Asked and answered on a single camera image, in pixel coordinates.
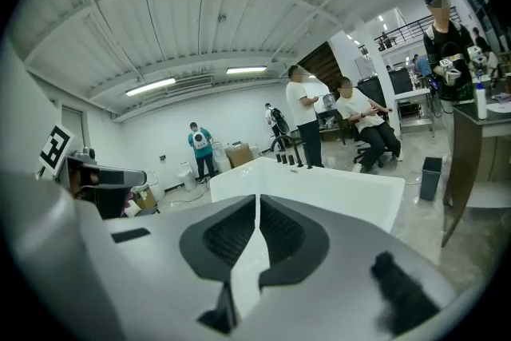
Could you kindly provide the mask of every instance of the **light fixture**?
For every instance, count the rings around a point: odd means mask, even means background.
[[[261,67],[236,67],[227,69],[227,74],[239,74],[239,73],[260,73],[264,71],[266,66]]]
[[[176,84],[176,79],[174,77],[171,78],[165,78],[164,80],[158,80],[155,82],[150,82],[149,84],[144,84],[139,87],[136,87],[135,89],[129,89],[126,91],[126,95],[128,97],[132,97],[134,95],[145,93],[146,91],[149,91],[151,89],[159,89],[161,87],[165,87],[166,85]]]

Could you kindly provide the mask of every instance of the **hand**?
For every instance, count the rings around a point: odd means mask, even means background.
[[[364,117],[372,117],[373,115],[376,115],[378,112],[378,109],[375,107],[370,107],[367,111],[364,111]]]

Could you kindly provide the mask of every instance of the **bottle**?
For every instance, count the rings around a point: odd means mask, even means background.
[[[486,117],[488,117],[488,112],[486,110],[486,91],[481,82],[476,84],[476,102],[477,116],[480,120],[484,120]]]

